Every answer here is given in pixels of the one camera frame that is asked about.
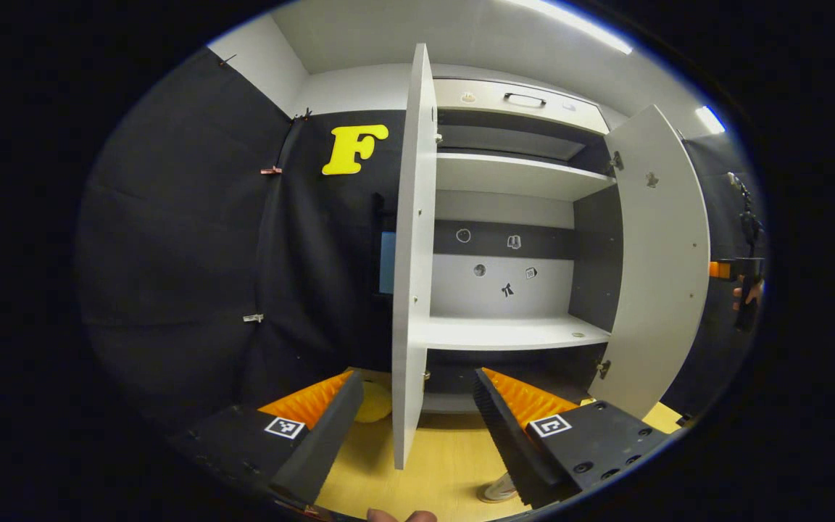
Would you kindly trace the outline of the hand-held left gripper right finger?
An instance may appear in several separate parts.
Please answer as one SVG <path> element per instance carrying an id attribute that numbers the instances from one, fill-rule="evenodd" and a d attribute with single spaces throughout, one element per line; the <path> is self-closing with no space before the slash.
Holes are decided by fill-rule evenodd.
<path id="1" fill-rule="evenodd" d="M 670 435 L 607 401 L 577 405 L 496 370 L 475 370 L 473 400 L 521 502 L 533 509 L 599 488 Z"/>

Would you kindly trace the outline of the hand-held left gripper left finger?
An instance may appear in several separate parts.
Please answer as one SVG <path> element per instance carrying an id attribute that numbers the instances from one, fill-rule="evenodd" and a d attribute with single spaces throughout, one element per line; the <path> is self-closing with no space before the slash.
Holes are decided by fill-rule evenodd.
<path id="1" fill-rule="evenodd" d="M 226 407 L 168 440 L 248 497 L 305 508 L 319 496 L 362 399 L 362 374 L 348 370 L 264 407 Z"/>

